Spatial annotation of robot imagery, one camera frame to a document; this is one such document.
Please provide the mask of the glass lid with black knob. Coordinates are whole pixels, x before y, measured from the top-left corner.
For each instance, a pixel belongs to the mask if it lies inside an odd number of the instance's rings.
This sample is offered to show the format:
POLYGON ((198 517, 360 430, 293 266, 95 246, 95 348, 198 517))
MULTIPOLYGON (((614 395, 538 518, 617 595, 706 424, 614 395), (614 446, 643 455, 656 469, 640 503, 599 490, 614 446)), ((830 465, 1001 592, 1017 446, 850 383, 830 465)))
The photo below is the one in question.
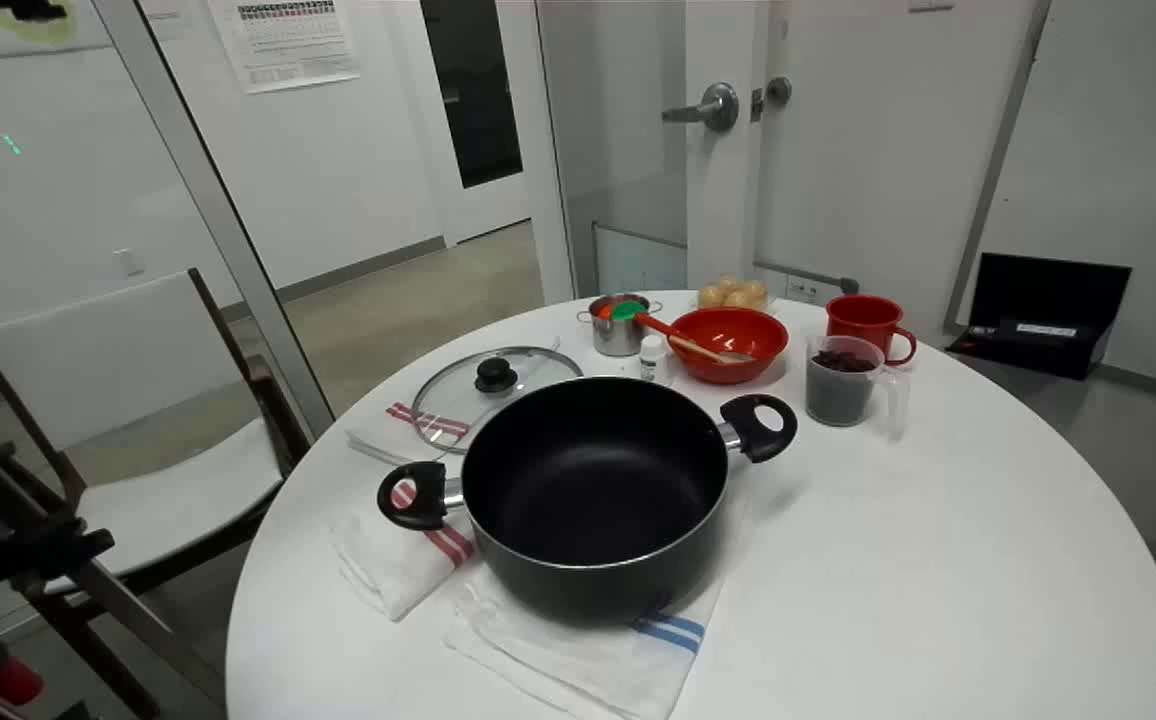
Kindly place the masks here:
POLYGON ((471 437, 513 401, 575 380, 581 364, 556 348, 506 342, 459 355, 433 372, 411 395, 411 429, 440 452, 463 452, 471 437))

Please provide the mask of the black cooking pot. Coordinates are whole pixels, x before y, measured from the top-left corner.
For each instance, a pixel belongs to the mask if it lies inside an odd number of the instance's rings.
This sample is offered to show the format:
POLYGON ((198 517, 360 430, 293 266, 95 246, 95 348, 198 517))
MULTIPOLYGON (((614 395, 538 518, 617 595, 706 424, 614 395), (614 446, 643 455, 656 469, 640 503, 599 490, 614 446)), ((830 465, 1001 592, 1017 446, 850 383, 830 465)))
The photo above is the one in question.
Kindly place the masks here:
POLYGON ((712 579, 738 460, 777 460, 795 430, 795 411, 766 390, 708 416, 650 380, 566 380, 471 437, 459 489, 440 460, 418 460, 379 478, 378 508, 411 531, 459 508, 494 576, 532 613, 656 615, 712 579))

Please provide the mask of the metal cup with colourful items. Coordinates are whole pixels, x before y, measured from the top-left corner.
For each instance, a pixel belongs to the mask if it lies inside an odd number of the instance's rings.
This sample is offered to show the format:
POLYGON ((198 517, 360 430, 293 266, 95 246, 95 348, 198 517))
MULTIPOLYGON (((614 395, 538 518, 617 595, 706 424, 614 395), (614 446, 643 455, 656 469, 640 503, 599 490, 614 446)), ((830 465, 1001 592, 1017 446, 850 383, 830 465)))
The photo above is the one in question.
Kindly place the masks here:
POLYGON ((650 309, 643 296, 599 296, 589 304, 593 348, 605 355, 637 355, 643 329, 637 315, 650 309))

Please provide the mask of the small white bottle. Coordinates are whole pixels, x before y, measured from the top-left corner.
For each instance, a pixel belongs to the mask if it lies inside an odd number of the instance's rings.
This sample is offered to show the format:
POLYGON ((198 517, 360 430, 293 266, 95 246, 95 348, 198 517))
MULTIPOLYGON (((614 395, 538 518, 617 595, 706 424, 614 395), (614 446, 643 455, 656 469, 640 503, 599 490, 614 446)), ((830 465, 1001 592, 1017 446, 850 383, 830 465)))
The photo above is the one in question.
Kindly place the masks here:
POLYGON ((640 340, 640 358, 637 358, 637 367, 640 367, 640 380, 669 383, 669 340, 656 335, 656 333, 650 333, 650 335, 640 340))

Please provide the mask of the red bowl with spoon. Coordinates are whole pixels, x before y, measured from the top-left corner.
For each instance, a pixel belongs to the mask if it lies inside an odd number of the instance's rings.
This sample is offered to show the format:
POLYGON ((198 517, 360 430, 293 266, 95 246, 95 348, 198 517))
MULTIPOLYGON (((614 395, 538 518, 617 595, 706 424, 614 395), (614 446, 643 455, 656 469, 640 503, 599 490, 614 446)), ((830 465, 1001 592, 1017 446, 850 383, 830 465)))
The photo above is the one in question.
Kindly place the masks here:
POLYGON ((643 313, 640 329, 664 335, 679 372, 700 383, 757 383, 787 351, 787 329, 757 309, 698 309, 675 319, 643 313))

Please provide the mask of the beige round rolls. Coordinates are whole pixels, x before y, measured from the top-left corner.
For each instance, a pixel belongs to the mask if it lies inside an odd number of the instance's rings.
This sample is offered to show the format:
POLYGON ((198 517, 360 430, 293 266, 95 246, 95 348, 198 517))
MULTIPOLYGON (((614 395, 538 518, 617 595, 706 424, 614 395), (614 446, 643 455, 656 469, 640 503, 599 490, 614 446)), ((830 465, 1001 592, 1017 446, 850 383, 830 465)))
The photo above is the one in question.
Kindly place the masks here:
POLYGON ((719 274, 700 289, 698 309, 770 309, 770 289, 759 279, 719 274))

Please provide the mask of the clear measuring cup dark contents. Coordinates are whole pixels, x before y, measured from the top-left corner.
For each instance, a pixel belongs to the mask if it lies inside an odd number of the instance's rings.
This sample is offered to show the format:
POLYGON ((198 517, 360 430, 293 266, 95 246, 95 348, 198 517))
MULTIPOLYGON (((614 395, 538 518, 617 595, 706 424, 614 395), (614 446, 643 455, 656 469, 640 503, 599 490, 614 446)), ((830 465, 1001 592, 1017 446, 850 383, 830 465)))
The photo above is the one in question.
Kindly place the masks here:
POLYGON ((902 438, 910 429, 912 374, 884 358, 872 340, 822 335, 808 348, 808 416, 830 429, 877 424, 902 438))

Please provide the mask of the red mug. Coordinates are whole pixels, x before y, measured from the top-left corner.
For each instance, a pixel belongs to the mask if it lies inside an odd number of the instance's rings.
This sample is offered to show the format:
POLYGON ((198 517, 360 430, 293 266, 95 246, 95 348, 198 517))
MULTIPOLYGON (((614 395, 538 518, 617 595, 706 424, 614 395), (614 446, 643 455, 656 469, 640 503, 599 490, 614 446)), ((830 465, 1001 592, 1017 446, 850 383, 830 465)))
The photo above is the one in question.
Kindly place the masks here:
POLYGON ((894 367, 910 364, 922 340, 906 329, 906 309, 888 296, 838 296, 824 304, 832 335, 861 335, 884 351, 894 367))

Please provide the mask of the white towel blue stripes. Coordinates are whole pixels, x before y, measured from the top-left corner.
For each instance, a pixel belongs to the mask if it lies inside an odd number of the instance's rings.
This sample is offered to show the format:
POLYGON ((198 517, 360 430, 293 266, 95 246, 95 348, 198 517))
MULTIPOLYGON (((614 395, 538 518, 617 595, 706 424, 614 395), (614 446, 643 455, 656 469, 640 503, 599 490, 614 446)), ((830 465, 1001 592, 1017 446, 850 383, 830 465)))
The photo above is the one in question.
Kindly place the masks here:
POLYGON ((570 720, 669 720, 719 586, 637 618, 544 618, 480 572, 454 595, 450 644, 570 720))

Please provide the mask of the black open case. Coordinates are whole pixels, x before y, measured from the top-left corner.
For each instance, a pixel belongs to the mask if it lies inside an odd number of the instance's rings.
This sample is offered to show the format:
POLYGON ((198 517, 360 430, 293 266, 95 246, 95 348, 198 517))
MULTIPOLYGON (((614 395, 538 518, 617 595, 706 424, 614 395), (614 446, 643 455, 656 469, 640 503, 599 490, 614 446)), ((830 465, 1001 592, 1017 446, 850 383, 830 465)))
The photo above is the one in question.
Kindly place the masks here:
POLYGON ((951 351, 1085 380, 1124 304, 1124 263, 986 250, 951 351))

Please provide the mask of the wall sign paper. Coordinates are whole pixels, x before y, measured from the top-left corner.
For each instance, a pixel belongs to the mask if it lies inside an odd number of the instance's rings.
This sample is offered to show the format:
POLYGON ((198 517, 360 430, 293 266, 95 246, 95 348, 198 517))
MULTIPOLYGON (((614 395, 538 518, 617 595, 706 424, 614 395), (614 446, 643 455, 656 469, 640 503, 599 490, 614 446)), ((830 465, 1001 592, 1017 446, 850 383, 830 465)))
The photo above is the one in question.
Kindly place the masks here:
POLYGON ((247 90, 293 90, 355 76, 342 0, 205 0, 247 90))

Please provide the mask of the white chair dark frame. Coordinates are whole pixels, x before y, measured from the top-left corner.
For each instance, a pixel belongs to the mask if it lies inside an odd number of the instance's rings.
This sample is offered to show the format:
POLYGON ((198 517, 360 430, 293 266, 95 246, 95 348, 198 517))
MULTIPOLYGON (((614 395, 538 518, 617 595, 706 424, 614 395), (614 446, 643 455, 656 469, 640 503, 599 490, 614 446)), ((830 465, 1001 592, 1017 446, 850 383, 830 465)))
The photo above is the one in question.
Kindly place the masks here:
POLYGON ((60 517, 92 543, 90 558, 28 579, 28 604, 141 711, 155 701, 110 664, 73 592, 117 615, 207 701, 223 701, 219 673, 145 604, 145 592, 247 541, 309 437, 264 358, 242 351, 205 274, 187 266, 4 319, 0 401, 60 477, 60 517), (180 416, 228 388, 247 390, 257 416, 187 460, 110 483, 92 483, 73 460, 92 438, 180 416))

